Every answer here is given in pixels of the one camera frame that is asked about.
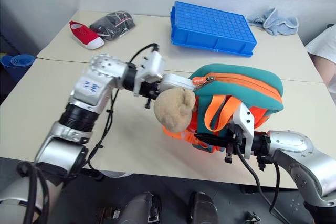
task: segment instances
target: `red canvas shoe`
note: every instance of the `red canvas shoe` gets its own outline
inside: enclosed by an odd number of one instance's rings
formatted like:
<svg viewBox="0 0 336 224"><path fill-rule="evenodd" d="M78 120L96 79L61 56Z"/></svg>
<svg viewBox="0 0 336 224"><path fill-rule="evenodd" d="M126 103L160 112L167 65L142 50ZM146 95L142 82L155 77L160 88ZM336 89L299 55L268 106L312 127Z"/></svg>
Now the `red canvas shoe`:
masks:
<svg viewBox="0 0 336 224"><path fill-rule="evenodd" d="M78 43L87 49L97 49L104 45L102 38L97 33L90 30L86 25L70 21L70 29Z"/></svg>

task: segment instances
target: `plush toy head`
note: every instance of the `plush toy head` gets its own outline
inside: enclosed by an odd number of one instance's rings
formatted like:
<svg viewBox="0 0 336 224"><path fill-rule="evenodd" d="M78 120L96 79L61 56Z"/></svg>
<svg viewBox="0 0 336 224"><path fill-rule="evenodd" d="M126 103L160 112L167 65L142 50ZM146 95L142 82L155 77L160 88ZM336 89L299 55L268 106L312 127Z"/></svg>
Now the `plush toy head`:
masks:
<svg viewBox="0 0 336 224"><path fill-rule="evenodd" d="M156 99L154 113L167 130L181 132L190 124L195 102L195 93L189 89L168 89Z"/></svg>

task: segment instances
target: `blue yoga mat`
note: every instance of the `blue yoga mat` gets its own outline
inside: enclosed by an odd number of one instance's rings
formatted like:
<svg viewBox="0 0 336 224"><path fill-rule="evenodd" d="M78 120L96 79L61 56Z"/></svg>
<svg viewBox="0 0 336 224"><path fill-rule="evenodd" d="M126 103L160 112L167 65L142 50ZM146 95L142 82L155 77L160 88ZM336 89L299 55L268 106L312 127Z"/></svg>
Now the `blue yoga mat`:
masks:
<svg viewBox="0 0 336 224"><path fill-rule="evenodd" d="M32 55L5 55L1 57L1 64L15 82L19 82L22 76L27 72L35 60Z"/></svg>

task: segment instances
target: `table surface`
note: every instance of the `table surface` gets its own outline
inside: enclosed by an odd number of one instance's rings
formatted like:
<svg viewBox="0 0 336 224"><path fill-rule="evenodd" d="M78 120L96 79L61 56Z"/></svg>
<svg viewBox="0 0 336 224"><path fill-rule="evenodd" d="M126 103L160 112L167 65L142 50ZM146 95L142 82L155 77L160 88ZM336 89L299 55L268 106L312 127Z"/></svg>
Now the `table surface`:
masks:
<svg viewBox="0 0 336 224"><path fill-rule="evenodd" d="M103 17L104 12L77 11L72 20L89 26ZM168 17L135 15L136 27L116 41L107 41L96 50L80 46L74 39L69 24L43 49L38 58L73 62L89 62L93 55L109 53L122 61L130 58L150 43L160 45L160 53L166 60L165 70L194 72L210 63L242 65L265 69L277 74L282 80L322 82L306 49L297 34L271 36L262 28L251 26L257 46L250 58L180 47L171 44L171 25Z"/></svg>
<svg viewBox="0 0 336 224"><path fill-rule="evenodd" d="M37 59L0 106L0 156L32 161L51 125L67 104L72 87L86 63ZM189 73L178 72L182 76ZM283 81L285 109L271 118L260 130L294 130L309 136L321 151L336 158L336 107L323 83ZM153 110L144 108L145 98L131 92L119 92L112 128L97 155L95 168L140 174L193 178L251 184L249 172L234 157L224 163L224 153L209 154L185 141L166 137ZM103 131L107 114L103 113L87 144L91 149ZM273 166L258 170L255 158L250 165L263 186L275 186ZM281 187L295 188L281 169Z"/></svg>

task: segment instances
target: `white sleeve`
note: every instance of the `white sleeve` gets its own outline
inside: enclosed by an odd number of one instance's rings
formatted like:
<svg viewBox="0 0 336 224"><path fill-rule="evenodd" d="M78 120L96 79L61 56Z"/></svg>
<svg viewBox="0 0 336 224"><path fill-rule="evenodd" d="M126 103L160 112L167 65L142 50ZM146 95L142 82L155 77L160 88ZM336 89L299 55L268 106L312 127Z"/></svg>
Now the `white sleeve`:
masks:
<svg viewBox="0 0 336 224"><path fill-rule="evenodd" d="M306 45L307 52L336 64L336 25L329 27Z"/></svg>

